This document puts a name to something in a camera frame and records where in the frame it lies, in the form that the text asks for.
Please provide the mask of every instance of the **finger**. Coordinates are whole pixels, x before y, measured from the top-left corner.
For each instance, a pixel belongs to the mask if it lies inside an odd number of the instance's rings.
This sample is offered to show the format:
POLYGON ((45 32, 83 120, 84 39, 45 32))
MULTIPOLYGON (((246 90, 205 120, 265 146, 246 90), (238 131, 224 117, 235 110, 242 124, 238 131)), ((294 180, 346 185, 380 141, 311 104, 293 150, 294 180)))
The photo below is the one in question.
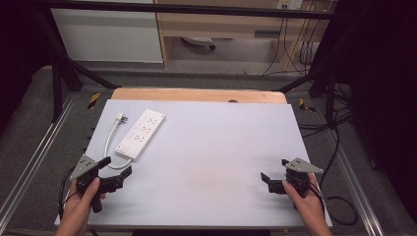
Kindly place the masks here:
POLYGON ((98 191, 98 187, 100 185, 100 179, 94 178, 92 182, 89 184, 89 187, 86 189, 80 204, 89 206, 91 203, 92 198, 94 197, 95 193, 98 191))
POLYGON ((77 192, 77 179, 75 179, 71 182, 70 196, 75 194, 76 192, 77 192))
POLYGON ((302 202, 302 198, 301 196, 297 193, 297 191, 294 189, 294 187, 289 184, 288 182, 286 182, 285 180, 282 181, 282 186, 285 189, 285 192, 287 193, 287 195, 291 198, 291 200, 294 202, 295 205, 299 205, 302 202))

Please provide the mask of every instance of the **metal frame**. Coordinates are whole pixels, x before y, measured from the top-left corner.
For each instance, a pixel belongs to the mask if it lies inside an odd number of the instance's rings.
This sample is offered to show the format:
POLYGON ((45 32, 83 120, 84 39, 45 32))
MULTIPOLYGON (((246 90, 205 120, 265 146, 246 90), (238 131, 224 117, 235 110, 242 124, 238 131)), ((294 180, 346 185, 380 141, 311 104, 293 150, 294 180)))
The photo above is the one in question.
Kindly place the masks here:
POLYGON ((90 79, 98 82, 108 89, 117 89, 121 86, 113 85, 105 79, 95 75, 85 67, 73 61, 67 54, 64 45, 58 39, 49 22, 46 20, 44 10, 77 9, 96 11, 122 11, 122 12, 153 12, 153 13, 177 13, 177 14, 203 14, 224 16, 268 17, 268 18, 295 18, 295 19, 321 19, 321 20, 347 20, 351 16, 335 12, 309 12, 288 11, 279 9, 237 8, 237 7, 214 7, 193 5, 168 5, 168 4, 143 4, 143 3, 114 3, 114 2, 90 2, 68 0, 33 0, 26 2, 31 8, 40 29, 47 36, 54 55, 53 80, 54 80, 54 117, 55 121, 62 112, 62 91, 60 80, 63 79, 69 90, 81 90, 82 83, 76 72, 82 73, 90 79))
MULTIPOLYGON (((335 13, 335 12, 307 12, 307 11, 287 11, 287 10, 272 10, 272 9, 250 9, 250 8, 236 8, 236 7, 213 7, 213 6, 192 6, 192 5, 165 5, 165 4, 140 4, 140 3, 113 3, 113 2, 88 2, 88 1, 68 1, 68 0, 27 0, 27 3, 32 9, 32 12, 37 19, 39 28, 47 36, 51 47, 53 48, 54 54, 51 55, 53 60, 52 69, 53 69, 53 80, 54 80, 54 102, 55 102, 55 112, 53 120, 58 119, 58 123, 54 125, 53 130, 56 131, 59 129, 62 119, 65 119, 66 110, 61 115, 62 112, 62 91, 61 91, 61 79, 64 79, 67 86, 70 90, 81 90, 83 88, 82 83, 80 82, 76 71, 88 76, 90 79, 98 82, 99 84, 105 86, 108 89, 116 89, 120 86, 113 85, 103 78, 95 75, 93 72, 79 65, 77 62, 73 61, 67 54, 63 44, 58 39, 57 35, 53 31, 52 27, 47 22, 44 10, 50 8, 57 9, 77 9, 77 10, 96 10, 96 11, 122 11, 122 12, 154 12, 154 13, 177 13, 177 14, 203 14, 203 15, 225 15, 225 16, 246 16, 246 17, 268 17, 268 18, 292 18, 292 19, 321 19, 321 20, 338 20, 338 21, 347 21, 351 20, 352 16, 335 13)), ((309 75, 303 77, 301 80, 298 80, 284 88, 277 89, 278 91, 287 92, 291 89, 298 87, 304 84, 307 81, 313 80, 315 77, 322 75, 323 73, 328 73, 328 68, 318 67, 315 70, 311 71, 309 75)), ((334 76, 332 70, 331 80, 328 82, 328 86, 332 87, 334 84, 334 76)), ((328 108, 332 107, 332 102, 328 104, 328 108)), ((334 142, 332 134, 329 134, 330 139, 334 142)), ((48 146, 50 139, 47 139, 46 144, 42 146, 48 146)), ((361 216, 365 223, 365 226, 370 235, 383 235, 378 220, 376 219, 374 212, 369 205, 369 202, 363 193, 363 190, 351 169, 347 158, 344 156, 343 151, 339 155, 339 159, 342 165, 342 172, 349 183, 349 189, 353 193, 355 203, 359 206, 361 216)), ((34 166, 37 166, 41 162, 40 160, 36 161, 34 166)), ((29 173, 26 176, 31 176, 33 171, 29 170, 29 173)), ((7 203, 2 206, 0 216, 0 234, 4 227, 6 226, 8 220, 11 217, 15 207, 17 206, 16 201, 22 197, 25 192, 26 187, 28 186, 30 180, 22 182, 19 186, 19 189, 16 189, 12 192, 18 195, 18 198, 9 199, 7 203)))

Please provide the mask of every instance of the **power strip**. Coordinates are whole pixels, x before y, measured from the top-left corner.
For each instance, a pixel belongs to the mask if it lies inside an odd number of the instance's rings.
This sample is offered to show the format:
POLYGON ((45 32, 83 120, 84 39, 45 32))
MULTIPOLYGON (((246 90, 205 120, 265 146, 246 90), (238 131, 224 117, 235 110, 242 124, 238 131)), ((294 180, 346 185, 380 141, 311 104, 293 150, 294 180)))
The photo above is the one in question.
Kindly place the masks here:
POLYGON ((164 114, 147 109, 115 151, 135 160, 142 155, 164 120, 164 114))

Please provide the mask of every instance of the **white table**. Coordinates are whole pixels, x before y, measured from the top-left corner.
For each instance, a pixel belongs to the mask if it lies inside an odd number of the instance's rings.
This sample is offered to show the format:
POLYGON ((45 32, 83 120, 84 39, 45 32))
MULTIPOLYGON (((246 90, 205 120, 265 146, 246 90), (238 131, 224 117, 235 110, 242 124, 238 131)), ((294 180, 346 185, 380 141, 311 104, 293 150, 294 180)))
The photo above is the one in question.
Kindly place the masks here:
MULTIPOLYGON (((303 223, 287 196, 270 194, 260 172, 284 179, 282 158, 307 161, 290 105, 201 101, 108 100, 86 155, 101 160, 116 114, 129 123, 115 131, 114 152, 145 109, 166 120, 132 164, 124 188, 91 213, 94 228, 282 228, 303 223)), ((105 167, 100 177, 119 174, 105 167)))

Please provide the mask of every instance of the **human hand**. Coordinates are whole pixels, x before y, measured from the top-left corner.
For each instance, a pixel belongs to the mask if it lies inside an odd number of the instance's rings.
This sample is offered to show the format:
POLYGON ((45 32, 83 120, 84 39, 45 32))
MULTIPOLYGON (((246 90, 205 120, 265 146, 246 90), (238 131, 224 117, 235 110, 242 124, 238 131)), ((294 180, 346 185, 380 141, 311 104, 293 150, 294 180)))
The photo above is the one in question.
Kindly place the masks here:
MULTIPOLYGON (((316 177, 309 173, 310 182, 317 187, 316 177)), ((282 185, 287 195, 291 198, 297 206, 301 219, 306 225, 311 235, 331 235, 331 232, 326 224, 322 204, 318 197, 309 190, 306 197, 303 199, 294 189, 294 187, 286 181, 282 181, 282 185)))
POLYGON ((98 191, 100 185, 100 179, 95 178, 89 184, 86 192, 82 194, 77 193, 77 180, 71 183, 70 199, 68 199, 64 215, 61 219, 61 223, 55 233, 55 236, 78 236, 84 235, 87 229, 87 222, 89 221, 89 211, 91 209, 90 203, 95 193, 98 191))

